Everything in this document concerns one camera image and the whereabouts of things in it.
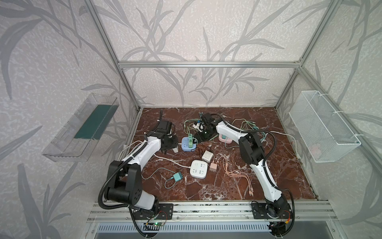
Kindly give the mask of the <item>white usb charger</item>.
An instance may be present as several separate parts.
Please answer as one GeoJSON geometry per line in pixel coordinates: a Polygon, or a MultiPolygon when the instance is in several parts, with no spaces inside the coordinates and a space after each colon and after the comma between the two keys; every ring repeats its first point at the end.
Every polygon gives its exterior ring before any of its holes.
{"type": "Polygon", "coordinates": [[[214,154],[208,150],[206,150],[203,155],[202,155],[202,160],[207,162],[207,163],[210,163],[212,161],[214,157],[214,154]]]}

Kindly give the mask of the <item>pink usb charger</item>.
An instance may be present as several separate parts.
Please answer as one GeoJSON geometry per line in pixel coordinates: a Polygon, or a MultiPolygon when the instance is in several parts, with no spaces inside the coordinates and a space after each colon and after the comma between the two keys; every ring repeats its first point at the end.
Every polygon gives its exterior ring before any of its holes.
{"type": "Polygon", "coordinates": [[[217,171],[217,164],[216,163],[211,163],[210,164],[210,171],[216,172],[217,171]]]}

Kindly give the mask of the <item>blue power strip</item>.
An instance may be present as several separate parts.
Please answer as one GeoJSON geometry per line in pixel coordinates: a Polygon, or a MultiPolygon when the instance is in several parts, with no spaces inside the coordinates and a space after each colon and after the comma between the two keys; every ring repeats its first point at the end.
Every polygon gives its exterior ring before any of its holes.
{"type": "Polygon", "coordinates": [[[181,148],[184,152],[195,151],[197,148],[197,144],[194,143],[194,139],[192,137],[183,137],[181,142],[181,148]]]}

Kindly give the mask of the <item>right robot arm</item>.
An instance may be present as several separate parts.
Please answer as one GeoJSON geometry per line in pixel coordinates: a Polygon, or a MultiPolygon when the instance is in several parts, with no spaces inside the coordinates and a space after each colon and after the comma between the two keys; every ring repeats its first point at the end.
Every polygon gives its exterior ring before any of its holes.
{"type": "Polygon", "coordinates": [[[286,197],[282,193],[267,166],[267,159],[273,154],[277,146],[277,139],[269,130],[240,129],[228,123],[220,114],[201,113],[200,121],[203,131],[200,138],[207,140],[218,134],[224,135],[238,144],[242,160],[255,172],[264,192],[266,211],[271,218],[278,218],[289,207],[286,197]],[[266,133],[273,138],[273,147],[266,153],[259,133],[266,133]]]}

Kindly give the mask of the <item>teal usb charger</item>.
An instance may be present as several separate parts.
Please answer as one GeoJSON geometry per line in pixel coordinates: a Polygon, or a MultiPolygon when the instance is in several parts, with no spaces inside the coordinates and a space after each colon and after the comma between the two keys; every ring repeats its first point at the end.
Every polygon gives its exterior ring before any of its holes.
{"type": "Polygon", "coordinates": [[[181,174],[181,172],[177,172],[173,175],[172,178],[175,180],[175,182],[179,182],[183,179],[183,175],[181,174]]]}

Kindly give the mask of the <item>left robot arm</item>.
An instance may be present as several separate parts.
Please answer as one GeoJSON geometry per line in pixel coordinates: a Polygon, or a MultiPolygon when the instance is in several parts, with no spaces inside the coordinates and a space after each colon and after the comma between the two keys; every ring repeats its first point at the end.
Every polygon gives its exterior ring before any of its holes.
{"type": "Polygon", "coordinates": [[[98,194],[98,205],[105,210],[128,207],[158,213],[158,199],[142,189],[141,171],[156,152],[166,153],[177,147],[173,124],[163,119],[157,121],[137,149],[109,165],[106,181],[98,194]]]}

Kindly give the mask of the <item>green charger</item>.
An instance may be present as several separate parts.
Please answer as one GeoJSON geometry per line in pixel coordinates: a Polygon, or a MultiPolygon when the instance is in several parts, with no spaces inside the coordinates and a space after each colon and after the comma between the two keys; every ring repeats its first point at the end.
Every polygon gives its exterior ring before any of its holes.
{"type": "Polygon", "coordinates": [[[193,135],[191,133],[188,134],[188,147],[191,148],[194,145],[193,135]]]}

